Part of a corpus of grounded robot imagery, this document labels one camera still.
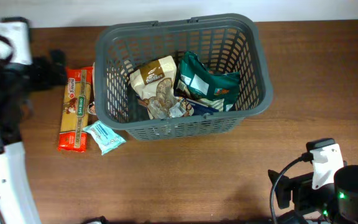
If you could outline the blue tissue box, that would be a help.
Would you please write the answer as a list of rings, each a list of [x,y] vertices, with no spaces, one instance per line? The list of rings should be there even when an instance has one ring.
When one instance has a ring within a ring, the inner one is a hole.
[[[183,98],[181,96],[178,97],[178,102],[181,103],[181,105],[174,106],[173,109],[174,118],[177,118],[180,114],[186,117],[186,116],[213,114],[219,112],[219,110],[217,110],[216,108],[210,107],[206,104],[188,98]]]

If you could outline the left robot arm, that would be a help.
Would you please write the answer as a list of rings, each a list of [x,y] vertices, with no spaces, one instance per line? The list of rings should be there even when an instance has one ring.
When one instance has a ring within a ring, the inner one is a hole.
[[[0,20],[0,223],[40,223],[25,168],[20,123],[33,113],[29,94],[65,85],[65,54],[33,58],[30,22]]]

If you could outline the green snack bag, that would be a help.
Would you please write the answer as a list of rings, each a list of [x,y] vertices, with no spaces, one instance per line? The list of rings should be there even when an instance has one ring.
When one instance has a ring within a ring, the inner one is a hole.
[[[215,72],[205,67],[198,55],[186,52],[178,65],[176,92],[219,112],[227,112],[237,101],[239,83],[239,72]]]

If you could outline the red spaghetti packet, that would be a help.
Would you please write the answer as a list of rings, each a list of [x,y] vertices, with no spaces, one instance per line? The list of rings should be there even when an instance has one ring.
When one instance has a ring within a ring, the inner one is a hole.
[[[67,84],[62,106],[62,122],[58,137],[59,151],[85,152],[88,105],[93,83],[93,67],[67,69]]]

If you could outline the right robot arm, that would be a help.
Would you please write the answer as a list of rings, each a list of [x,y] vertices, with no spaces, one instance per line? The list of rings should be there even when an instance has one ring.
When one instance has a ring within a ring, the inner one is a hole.
[[[306,143],[305,153],[268,177],[273,223],[306,223],[313,212],[328,223],[358,223],[358,165],[343,160],[333,138]]]

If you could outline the grey plastic shopping basket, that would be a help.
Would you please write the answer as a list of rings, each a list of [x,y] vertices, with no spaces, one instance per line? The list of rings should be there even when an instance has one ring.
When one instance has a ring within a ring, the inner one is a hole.
[[[239,73],[236,102],[228,112],[149,119],[131,88],[130,74],[168,55],[179,62],[187,51],[215,72]],[[254,22],[240,14],[218,14],[108,27],[96,43],[94,95],[101,122],[149,141],[228,132],[265,111],[273,100],[273,87]]]

